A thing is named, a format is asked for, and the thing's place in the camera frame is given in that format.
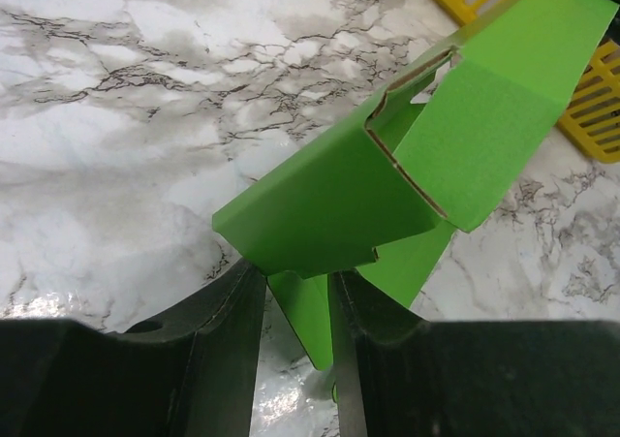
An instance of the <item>yellow basket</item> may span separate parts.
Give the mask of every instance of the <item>yellow basket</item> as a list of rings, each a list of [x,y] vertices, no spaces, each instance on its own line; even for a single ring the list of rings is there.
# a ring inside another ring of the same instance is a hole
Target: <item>yellow basket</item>
[[[504,0],[436,0],[464,25]],[[620,161],[620,48],[603,42],[579,80],[567,111],[558,121],[585,154],[604,163]]]

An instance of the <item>white marble table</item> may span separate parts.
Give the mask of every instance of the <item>white marble table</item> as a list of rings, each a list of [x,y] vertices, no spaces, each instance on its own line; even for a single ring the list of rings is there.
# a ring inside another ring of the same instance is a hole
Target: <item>white marble table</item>
[[[431,0],[0,0],[0,317],[123,330],[234,260],[210,216],[449,34]],[[620,167],[557,132],[413,309],[620,319]],[[271,299],[253,435],[333,437]]]

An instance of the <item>marble countertop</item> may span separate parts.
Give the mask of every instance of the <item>marble countertop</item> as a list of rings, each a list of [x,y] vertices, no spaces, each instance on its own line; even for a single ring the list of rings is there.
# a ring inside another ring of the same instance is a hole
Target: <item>marble countertop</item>
[[[124,330],[226,270],[230,198],[451,33],[431,0],[0,0],[0,317]],[[620,319],[620,167],[557,132],[415,300]],[[253,435],[334,437],[272,298]]]

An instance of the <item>green cardboard box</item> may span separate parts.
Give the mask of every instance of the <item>green cardboard box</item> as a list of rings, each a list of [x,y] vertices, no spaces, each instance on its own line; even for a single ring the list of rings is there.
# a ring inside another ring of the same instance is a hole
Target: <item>green cardboard box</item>
[[[616,11],[607,0],[500,5],[213,216],[213,229],[271,276],[315,366],[331,363],[323,275],[358,266],[408,306],[453,231],[474,229],[503,198]],[[430,101],[412,104],[449,62]]]

